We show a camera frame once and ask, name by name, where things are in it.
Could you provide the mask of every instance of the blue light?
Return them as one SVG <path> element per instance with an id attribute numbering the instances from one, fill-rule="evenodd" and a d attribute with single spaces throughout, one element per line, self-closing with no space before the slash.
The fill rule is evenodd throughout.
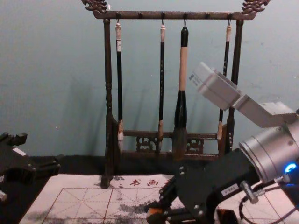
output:
<path id="1" fill-rule="evenodd" d="M 296 164 L 295 163 L 291 163 L 289 164 L 286 168 L 285 168 L 285 172 L 289 173 L 290 171 L 292 171 L 293 169 L 296 168 Z"/>

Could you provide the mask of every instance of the calligraphy brush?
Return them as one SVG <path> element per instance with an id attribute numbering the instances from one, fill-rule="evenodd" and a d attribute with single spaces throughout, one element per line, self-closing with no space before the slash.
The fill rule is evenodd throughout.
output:
<path id="1" fill-rule="evenodd" d="M 161 43 L 160 43 L 160 105 L 159 105 L 159 126 L 158 126 L 158 149 L 161 151 L 163 140 L 163 98 L 164 98 L 164 47 L 165 47 L 165 26 L 162 20 Z"/>
<path id="2" fill-rule="evenodd" d="M 116 59 L 117 59 L 117 87 L 118 87 L 118 130 L 117 140 L 120 151 L 123 150 L 123 122 L 122 122 L 122 71 L 121 71 L 121 25 L 117 21 L 116 31 Z"/>
<path id="3" fill-rule="evenodd" d="M 228 27 L 226 29 L 226 43 L 225 43 L 225 53 L 224 53 L 224 65 L 223 65 L 223 75 L 226 77 L 228 70 L 228 53 L 229 53 L 229 41 L 230 41 L 230 33 L 231 33 L 230 21 L 228 22 Z M 217 132 L 217 141 L 218 141 L 218 149 L 221 147 L 222 136 L 222 120 L 223 120 L 223 110 L 220 109 L 219 112 L 219 124 L 218 124 L 218 132 Z"/>
<path id="4" fill-rule="evenodd" d="M 187 150 L 187 104 L 186 104 L 186 74 L 188 53 L 188 29 L 186 23 L 181 31 L 181 52 L 179 65 L 179 91 L 174 116 L 174 130 L 172 136 L 173 159 L 179 161 Z"/>

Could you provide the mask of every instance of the teal wall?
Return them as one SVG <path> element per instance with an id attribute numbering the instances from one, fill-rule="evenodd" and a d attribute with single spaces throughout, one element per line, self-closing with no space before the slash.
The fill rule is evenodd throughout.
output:
<path id="1" fill-rule="evenodd" d="M 242 0 L 110 0 L 111 10 L 240 11 Z M 246 21 L 239 86 L 258 102 L 299 107 L 299 4 L 272 0 Z M 120 21 L 126 129 L 156 130 L 160 21 Z M 165 21 L 164 129 L 173 130 L 183 21 Z M 228 76 L 231 75 L 235 23 Z M 188 74 L 201 61 L 222 71 L 227 21 L 187 21 Z M 117 119 L 115 21 L 111 21 L 113 114 Z M 187 83 L 187 130 L 217 131 L 219 110 Z M 30 155 L 103 155 L 105 73 L 103 23 L 80 0 L 2 0 L 0 8 L 0 131 L 27 132 Z M 260 129 L 235 113 L 234 146 Z M 135 141 L 126 138 L 127 149 Z M 164 141 L 163 150 L 171 142 Z M 206 141 L 207 153 L 217 152 Z"/>

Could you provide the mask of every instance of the carved dragon finial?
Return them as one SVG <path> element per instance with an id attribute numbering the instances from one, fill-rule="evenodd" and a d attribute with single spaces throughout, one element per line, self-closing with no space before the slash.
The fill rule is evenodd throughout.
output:
<path id="1" fill-rule="evenodd" d="M 257 13 L 265 10 L 262 5 L 267 5 L 271 0 L 245 0 L 242 10 L 243 14 Z"/>
<path id="2" fill-rule="evenodd" d="M 88 11 L 99 11 L 101 14 L 106 13 L 107 2 L 105 0 L 82 0 L 84 5 L 87 5 L 85 8 Z"/>

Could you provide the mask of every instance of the cable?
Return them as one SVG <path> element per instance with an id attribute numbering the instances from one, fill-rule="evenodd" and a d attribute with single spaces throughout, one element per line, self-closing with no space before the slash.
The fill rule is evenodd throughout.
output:
<path id="1" fill-rule="evenodd" d="M 270 185 L 272 185 L 274 182 L 272 181 L 272 182 L 269 182 L 269 183 L 267 183 L 267 184 L 259 184 L 259 185 L 257 185 L 256 187 L 254 187 L 254 191 L 256 191 L 256 190 L 260 190 L 260 189 L 263 189 L 263 188 L 265 188 L 265 187 L 268 187 L 268 186 L 270 186 Z M 290 184 L 290 185 L 285 185 L 285 186 L 283 186 L 282 188 L 298 188 L 299 187 L 299 185 L 298 184 Z M 269 192 L 269 191 L 272 191 L 272 190 L 277 190 L 277 189 L 281 189 L 281 187 L 273 187 L 273 188 L 268 188 L 268 189 L 266 189 L 265 190 L 265 192 Z M 248 223 L 250 223 L 250 224 L 257 224 L 257 223 L 255 223 L 255 222 L 252 222 L 252 221 L 250 221 L 247 217 L 245 217 L 244 216 L 244 214 L 243 214 L 243 212 L 242 212 L 242 208 L 243 208 L 243 203 L 245 203 L 246 201 L 248 201 L 248 197 L 247 196 L 245 196 L 242 200 L 241 200 L 241 202 L 240 202 L 240 204 L 239 204 L 239 213 L 240 213 L 240 217 L 241 217 L 241 219 L 245 219 Z M 279 223 L 279 222 L 281 222 L 282 220 L 284 220 L 284 219 L 286 219 L 287 217 L 289 217 L 293 212 L 295 212 L 297 210 L 297 207 L 295 207 L 295 208 L 293 208 L 292 210 L 290 210 L 288 213 L 286 213 L 283 217 L 281 217 L 280 219 L 278 219 L 278 220 L 276 220 L 275 222 L 272 222 L 272 223 L 267 223 L 267 224 L 277 224 L 277 223 Z"/>

